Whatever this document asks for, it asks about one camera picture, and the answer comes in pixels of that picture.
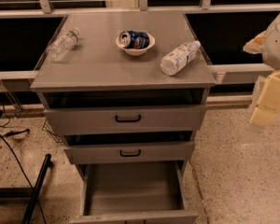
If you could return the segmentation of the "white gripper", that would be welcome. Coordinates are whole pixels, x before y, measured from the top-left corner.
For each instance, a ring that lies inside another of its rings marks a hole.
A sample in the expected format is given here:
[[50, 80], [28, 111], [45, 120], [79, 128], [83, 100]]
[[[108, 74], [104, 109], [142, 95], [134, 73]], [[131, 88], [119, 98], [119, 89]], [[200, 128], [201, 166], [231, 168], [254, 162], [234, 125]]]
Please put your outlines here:
[[[262, 53], [263, 62], [280, 70], [280, 13], [263, 31], [248, 41], [243, 51], [250, 54]], [[249, 123], [258, 128], [272, 124], [280, 112], [280, 72], [265, 78], [260, 96], [256, 102]]]

